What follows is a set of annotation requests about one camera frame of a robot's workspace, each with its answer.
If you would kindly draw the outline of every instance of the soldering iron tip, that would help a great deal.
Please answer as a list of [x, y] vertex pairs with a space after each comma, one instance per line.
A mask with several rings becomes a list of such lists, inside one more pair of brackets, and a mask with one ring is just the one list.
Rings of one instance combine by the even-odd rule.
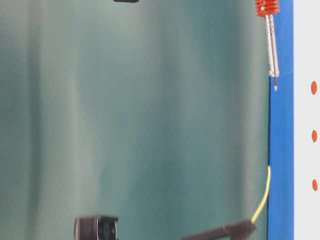
[[277, 91], [278, 90], [278, 83], [277, 83], [276, 77], [273, 78], [273, 85], [274, 85], [274, 90]]

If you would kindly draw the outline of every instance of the orange dot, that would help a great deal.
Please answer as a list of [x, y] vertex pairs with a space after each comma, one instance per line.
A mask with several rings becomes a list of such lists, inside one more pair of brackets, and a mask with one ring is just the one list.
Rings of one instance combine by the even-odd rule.
[[316, 83], [316, 81], [313, 81], [312, 84], [311, 84], [311, 92], [312, 92], [313, 95], [316, 94], [317, 89], [318, 89], [317, 83]]
[[318, 183], [317, 183], [317, 180], [315, 180], [315, 179], [313, 179], [313, 181], [312, 181], [312, 188], [315, 191], [318, 190]]
[[318, 139], [318, 134], [316, 130], [312, 131], [312, 141], [315, 143]]

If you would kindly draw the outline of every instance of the white panel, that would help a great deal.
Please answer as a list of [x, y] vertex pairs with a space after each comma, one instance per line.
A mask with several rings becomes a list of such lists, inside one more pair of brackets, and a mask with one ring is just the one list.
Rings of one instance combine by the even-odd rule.
[[[294, 239], [319, 239], [320, 1], [294, 0]], [[317, 82], [318, 91], [311, 92]], [[316, 143], [312, 131], [318, 133]]]

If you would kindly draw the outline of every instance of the metal shaft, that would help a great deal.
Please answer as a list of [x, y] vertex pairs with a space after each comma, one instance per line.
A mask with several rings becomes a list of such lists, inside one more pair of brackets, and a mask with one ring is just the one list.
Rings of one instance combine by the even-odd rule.
[[269, 59], [269, 76], [273, 77], [274, 89], [277, 90], [277, 77], [280, 75], [279, 63], [278, 63], [278, 53], [277, 53], [277, 43], [276, 43], [276, 32], [275, 32], [275, 22], [273, 15], [265, 16], [265, 26], [266, 26], [266, 41], [268, 49], [268, 59]]

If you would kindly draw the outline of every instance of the wrinkled fabric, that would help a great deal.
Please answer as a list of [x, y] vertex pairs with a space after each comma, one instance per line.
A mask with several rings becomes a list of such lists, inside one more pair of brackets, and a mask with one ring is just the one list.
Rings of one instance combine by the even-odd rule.
[[[265, 190], [265, 26], [244, 0], [3, 0], [0, 235], [175, 240]], [[266, 213], [250, 239], [266, 239]]]

